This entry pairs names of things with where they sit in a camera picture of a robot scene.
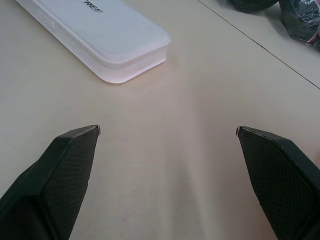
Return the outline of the dark item in plastic wrap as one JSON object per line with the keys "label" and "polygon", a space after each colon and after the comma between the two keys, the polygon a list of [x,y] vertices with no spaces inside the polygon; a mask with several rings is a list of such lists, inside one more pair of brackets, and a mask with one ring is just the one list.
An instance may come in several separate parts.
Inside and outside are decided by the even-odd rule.
{"label": "dark item in plastic wrap", "polygon": [[320,0],[280,0],[289,35],[320,52]]}

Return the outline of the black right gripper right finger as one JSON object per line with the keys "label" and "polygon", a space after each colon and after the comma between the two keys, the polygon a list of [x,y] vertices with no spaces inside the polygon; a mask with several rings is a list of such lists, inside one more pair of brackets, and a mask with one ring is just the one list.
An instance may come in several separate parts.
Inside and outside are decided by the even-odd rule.
{"label": "black right gripper right finger", "polygon": [[320,169],[291,140],[239,126],[250,182],[278,240],[320,240]]}

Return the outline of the dark rounded object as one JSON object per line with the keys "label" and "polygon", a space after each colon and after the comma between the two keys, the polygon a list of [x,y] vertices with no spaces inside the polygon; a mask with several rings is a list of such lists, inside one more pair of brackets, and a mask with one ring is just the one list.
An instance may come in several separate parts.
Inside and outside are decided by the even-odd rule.
{"label": "dark rounded object", "polygon": [[275,5],[278,1],[279,0],[226,0],[228,4],[245,13],[264,11]]}

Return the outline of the white plastic box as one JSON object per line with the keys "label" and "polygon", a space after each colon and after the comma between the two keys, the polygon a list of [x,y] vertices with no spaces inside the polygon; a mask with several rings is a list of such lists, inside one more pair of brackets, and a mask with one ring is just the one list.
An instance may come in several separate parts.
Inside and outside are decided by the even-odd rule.
{"label": "white plastic box", "polygon": [[122,0],[16,1],[108,83],[125,83],[167,58],[168,33]]}

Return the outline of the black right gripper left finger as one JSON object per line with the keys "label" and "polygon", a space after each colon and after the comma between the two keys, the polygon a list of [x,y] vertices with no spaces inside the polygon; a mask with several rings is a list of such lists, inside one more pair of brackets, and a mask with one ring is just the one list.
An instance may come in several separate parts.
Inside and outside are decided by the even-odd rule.
{"label": "black right gripper left finger", "polygon": [[0,197],[0,240],[69,240],[94,161],[99,125],[57,136]]}

